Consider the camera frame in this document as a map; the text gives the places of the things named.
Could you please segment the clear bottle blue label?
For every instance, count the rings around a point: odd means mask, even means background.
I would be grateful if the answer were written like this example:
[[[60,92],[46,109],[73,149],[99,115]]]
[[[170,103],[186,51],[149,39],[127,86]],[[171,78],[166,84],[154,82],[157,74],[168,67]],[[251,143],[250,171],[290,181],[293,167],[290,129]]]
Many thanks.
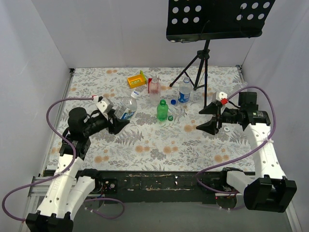
[[[137,110],[137,99],[140,94],[133,91],[129,97],[123,98],[114,114],[118,119],[130,120]]]

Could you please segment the clear Pepsi bottle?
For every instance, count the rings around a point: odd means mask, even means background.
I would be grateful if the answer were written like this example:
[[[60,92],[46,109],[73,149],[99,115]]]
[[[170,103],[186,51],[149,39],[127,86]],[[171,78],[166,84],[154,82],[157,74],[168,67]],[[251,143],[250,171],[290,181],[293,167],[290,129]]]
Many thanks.
[[[192,83],[189,77],[185,77],[179,86],[179,96],[178,101],[180,103],[187,103],[190,98],[190,94],[192,91]]]

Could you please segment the green plastic bottle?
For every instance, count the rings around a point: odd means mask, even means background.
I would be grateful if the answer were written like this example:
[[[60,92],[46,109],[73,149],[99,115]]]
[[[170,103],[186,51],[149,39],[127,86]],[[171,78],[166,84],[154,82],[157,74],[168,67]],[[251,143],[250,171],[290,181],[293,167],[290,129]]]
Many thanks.
[[[164,99],[161,99],[157,106],[157,119],[159,121],[165,121],[168,118],[169,107]]]

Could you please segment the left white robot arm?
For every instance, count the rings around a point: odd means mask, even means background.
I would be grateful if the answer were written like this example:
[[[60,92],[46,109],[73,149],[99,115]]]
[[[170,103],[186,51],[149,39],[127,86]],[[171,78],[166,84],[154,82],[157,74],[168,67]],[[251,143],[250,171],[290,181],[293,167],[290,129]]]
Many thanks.
[[[32,232],[71,232],[73,220],[89,193],[102,190],[96,169],[86,169],[77,177],[91,145],[90,136],[107,129],[118,134],[129,120],[118,119],[114,110],[88,114],[82,107],[69,112],[68,127],[62,134],[58,166],[49,189],[35,213],[29,213],[26,225]]]

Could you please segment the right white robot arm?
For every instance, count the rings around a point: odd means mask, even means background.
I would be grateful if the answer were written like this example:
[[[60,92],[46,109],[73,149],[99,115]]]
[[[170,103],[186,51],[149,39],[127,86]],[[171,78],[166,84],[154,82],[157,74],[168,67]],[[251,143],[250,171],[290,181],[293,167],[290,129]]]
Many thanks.
[[[256,92],[241,92],[238,107],[229,109],[225,107],[227,94],[215,92],[211,103],[200,111],[212,118],[197,129],[215,135],[224,123],[241,125],[252,150],[255,179],[240,169],[225,167],[220,172],[219,188],[241,193],[249,210],[283,213],[297,186],[286,177],[277,159],[271,140],[275,124],[270,122],[267,112],[258,109],[256,100]]]

